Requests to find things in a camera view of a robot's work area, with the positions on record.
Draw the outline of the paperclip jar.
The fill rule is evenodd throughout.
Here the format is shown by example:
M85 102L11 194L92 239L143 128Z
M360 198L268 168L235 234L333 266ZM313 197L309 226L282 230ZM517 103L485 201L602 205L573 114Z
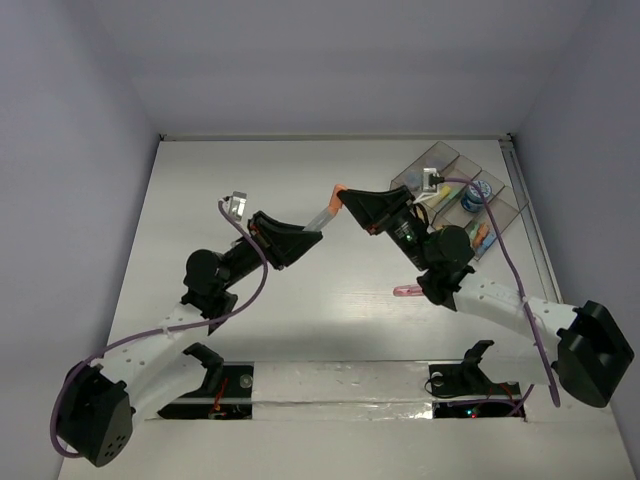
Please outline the paperclip jar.
M449 165L450 162L451 160L448 157L437 156L437 157L433 157L429 161L429 167L434 168L437 171L443 171Z
M404 175L404 184L411 190L422 189L422 174L416 172L407 172Z

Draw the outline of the blue highlighter pen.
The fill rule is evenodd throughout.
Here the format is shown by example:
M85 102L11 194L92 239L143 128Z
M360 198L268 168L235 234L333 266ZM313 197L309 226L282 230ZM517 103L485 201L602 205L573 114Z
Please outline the blue highlighter pen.
M482 242L482 244L480 245L479 249L478 249L478 253L480 255L483 255L491 246L492 244L495 242L496 240L496 236L494 235L493 232L491 232Z

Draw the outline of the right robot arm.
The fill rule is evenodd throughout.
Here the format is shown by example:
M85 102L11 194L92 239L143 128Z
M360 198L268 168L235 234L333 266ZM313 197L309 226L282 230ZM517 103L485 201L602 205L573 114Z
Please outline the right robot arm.
M554 400L565 391L591 407L609 404L635 354L605 306L549 302L527 295L521 283L508 288L482 277L470 264L465 229L429 230L427 213L405 186L337 196L368 234L387 234L421 271L416 282L432 304L530 336Z

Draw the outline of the yellow highlighter body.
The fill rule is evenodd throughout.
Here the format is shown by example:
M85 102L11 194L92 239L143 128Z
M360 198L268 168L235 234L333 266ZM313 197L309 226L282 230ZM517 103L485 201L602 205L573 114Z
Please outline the yellow highlighter body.
M427 201L427 204L431 207L436 206L441 201L439 196L434 196Z

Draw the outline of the pink highlighter pen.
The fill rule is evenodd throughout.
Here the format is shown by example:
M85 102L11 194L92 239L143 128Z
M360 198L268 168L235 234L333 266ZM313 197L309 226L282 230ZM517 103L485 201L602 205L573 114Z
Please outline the pink highlighter pen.
M423 290L418 284L397 286L393 289L394 297L414 297L423 295Z

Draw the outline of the grey orange highlighter pen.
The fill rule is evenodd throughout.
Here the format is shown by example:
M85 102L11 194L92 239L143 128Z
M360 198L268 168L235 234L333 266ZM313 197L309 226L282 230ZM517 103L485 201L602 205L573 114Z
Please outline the grey orange highlighter pen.
M316 215L305 227L304 231L321 232L323 228L331 222L335 217L335 213L329 208L323 209Z

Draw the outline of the small orange marker cap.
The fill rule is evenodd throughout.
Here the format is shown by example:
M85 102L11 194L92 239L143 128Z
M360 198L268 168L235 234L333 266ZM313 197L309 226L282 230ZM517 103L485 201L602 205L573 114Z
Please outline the small orange marker cap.
M332 215L336 215L343 207L343 202L339 198L339 193L347 190L347 187L342 184L336 184L333 188L329 203L328 203L328 211Z

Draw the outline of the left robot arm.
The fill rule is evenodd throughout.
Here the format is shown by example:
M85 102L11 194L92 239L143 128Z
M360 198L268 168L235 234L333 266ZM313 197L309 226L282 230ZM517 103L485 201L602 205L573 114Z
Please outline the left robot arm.
M270 270L291 266L319 243L335 214L327 207L305 226L262 211L242 226L225 214L239 239L225 253L200 249L188 257L186 292L171 313L156 328L117 340L69 370L50 417L54 449L105 466L138 422L190 390L215 392L224 361L205 339L257 300Z

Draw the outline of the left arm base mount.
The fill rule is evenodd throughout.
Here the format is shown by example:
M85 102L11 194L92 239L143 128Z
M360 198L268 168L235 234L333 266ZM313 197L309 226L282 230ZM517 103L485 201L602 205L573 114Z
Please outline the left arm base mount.
M164 406L157 415L164 420L250 420L253 417L253 363L227 363L201 343L184 351L203 371L197 389Z

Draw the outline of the clear compartment organizer tray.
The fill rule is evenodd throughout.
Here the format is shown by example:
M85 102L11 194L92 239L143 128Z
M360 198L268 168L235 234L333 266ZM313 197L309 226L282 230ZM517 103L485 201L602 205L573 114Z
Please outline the clear compartment organizer tray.
M527 206L523 194L442 141L390 182L392 189L402 185L421 202L432 228L463 228L477 260Z

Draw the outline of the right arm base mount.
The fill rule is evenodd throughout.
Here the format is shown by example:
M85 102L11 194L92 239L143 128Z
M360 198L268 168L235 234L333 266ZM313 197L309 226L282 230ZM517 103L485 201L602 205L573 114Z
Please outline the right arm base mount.
M480 368L484 353L493 345L493 340L480 340L459 362L429 366L424 390L434 400L434 419L526 419L519 384L492 382Z

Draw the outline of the blue lid pin jar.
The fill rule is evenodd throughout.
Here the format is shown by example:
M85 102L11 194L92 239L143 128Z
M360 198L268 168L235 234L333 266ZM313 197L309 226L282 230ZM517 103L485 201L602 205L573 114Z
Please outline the blue lid pin jar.
M461 198L462 208L469 213L478 213L492 195L491 185L484 180L475 180L469 184Z

